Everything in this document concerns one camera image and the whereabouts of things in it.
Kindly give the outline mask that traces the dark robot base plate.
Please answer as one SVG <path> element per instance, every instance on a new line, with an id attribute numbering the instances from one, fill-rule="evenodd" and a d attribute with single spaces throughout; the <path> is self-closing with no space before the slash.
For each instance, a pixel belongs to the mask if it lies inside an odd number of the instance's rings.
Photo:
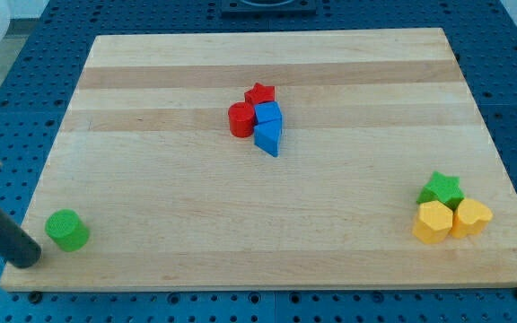
<path id="1" fill-rule="evenodd" d="M 317 0 L 220 0 L 222 16 L 253 14 L 315 13 Z"/>

